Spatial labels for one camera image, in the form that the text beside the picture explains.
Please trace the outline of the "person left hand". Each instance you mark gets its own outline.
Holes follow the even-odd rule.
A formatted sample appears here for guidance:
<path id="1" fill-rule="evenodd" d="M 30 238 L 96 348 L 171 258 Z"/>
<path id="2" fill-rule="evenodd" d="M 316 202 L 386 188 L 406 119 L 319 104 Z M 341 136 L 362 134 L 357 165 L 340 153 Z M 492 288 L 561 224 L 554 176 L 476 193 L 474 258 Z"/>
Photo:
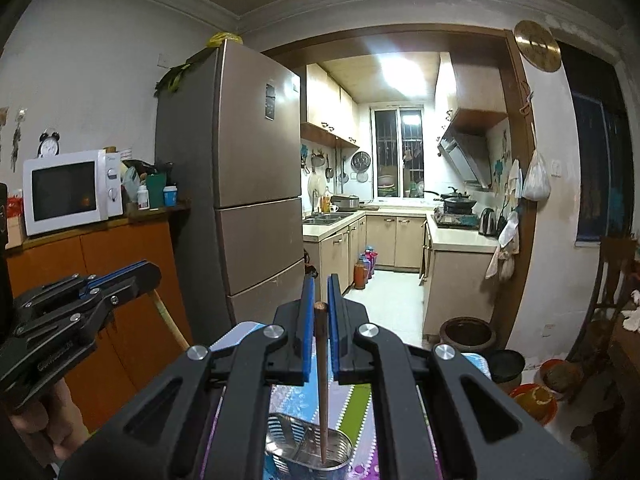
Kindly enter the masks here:
<path id="1" fill-rule="evenodd" d="M 65 379 L 49 390 L 47 405 L 43 396 L 9 414 L 9 420 L 41 466 L 67 460 L 89 439 L 81 411 L 72 399 Z"/>

